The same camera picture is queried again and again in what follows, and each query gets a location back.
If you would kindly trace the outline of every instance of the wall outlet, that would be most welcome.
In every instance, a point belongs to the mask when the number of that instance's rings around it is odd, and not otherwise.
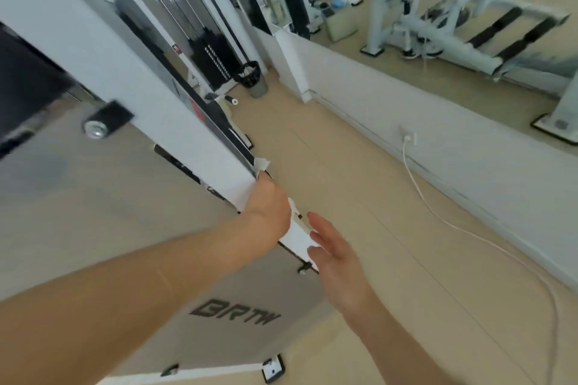
[[[403,125],[399,126],[399,133],[401,134],[401,141],[403,142],[409,136],[410,140],[408,143],[412,145],[417,145],[417,133],[411,131],[404,127]]]

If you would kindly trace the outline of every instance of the cable on floor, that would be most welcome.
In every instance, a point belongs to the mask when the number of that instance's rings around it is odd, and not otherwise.
[[[412,179],[412,183],[415,187],[415,190],[417,191],[417,194],[420,196],[421,200],[424,202],[425,206],[428,208],[430,213],[432,215],[434,215],[436,218],[438,218],[441,222],[443,222],[446,226],[449,226],[449,227],[454,228],[458,231],[461,231],[462,233],[466,233],[467,235],[470,235],[471,237],[476,238],[481,242],[487,243],[488,245],[494,247],[495,249],[501,251],[503,254],[507,255],[509,258],[514,259],[518,264],[522,265],[524,268],[526,268],[526,270],[528,270],[529,272],[534,274],[536,276],[536,278],[538,279],[538,281],[545,287],[545,289],[546,289],[546,291],[550,297],[550,301],[552,302],[552,309],[554,311],[554,316],[552,319],[552,336],[551,336],[552,342],[551,342],[550,350],[549,350],[549,354],[548,354],[548,368],[547,368],[546,377],[545,377],[545,385],[552,385],[554,382],[554,370],[555,370],[556,363],[558,360],[558,339],[559,339],[559,328],[560,328],[560,325],[559,325],[560,309],[558,307],[558,301],[556,300],[556,295],[554,294],[554,289],[552,288],[552,286],[550,285],[548,280],[542,274],[540,274],[537,270],[532,268],[531,265],[524,262],[521,258],[517,257],[516,255],[512,254],[511,252],[507,251],[506,249],[503,249],[502,247],[500,247],[500,245],[496,245],[492,241],[489,241],[489,240],[487,240],[481,236],[478,236],[477,234],[472,233],[471,231],[468,231],[466,229],[463,229],[463,228],[460,228],[460,227],[453,225],[451,222],[448,222],[444,218],[439,216],[431,208],[430,204],[427,202],[423,193],[421,192],[420,186],[417,185],[417,182],[415,181],[415,178],[413,177],[411,170],[409,170],[408,160],[407,160],[407,157],[405,155],[405,147],[406,147],[407,142],[409,141],[407,138],[408,138],[408,136],[406,136],[406,138],[403,140],[403,148],[402,148],[403,165],[405,166],[406,170],[408,171],[409,178]]]

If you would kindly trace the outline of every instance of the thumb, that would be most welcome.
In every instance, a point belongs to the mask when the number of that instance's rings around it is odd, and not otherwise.
[[[319,246],[310,246],[307,248],[307,254],[319,269],[331,260],[329,253]]]

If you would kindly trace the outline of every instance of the gray trash bin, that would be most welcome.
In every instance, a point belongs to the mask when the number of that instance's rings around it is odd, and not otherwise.
[[[249,90],[251,97],[259,98],[269,90],[261,68],[256,61],[249,61],[233,72],[233,79]]]

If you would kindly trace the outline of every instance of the person's left arm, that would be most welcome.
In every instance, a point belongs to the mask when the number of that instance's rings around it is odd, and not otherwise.
[[[242,214],[0,302],[0,383],[93,385],[172,315],[287,232],[285,192],[261,173]]]

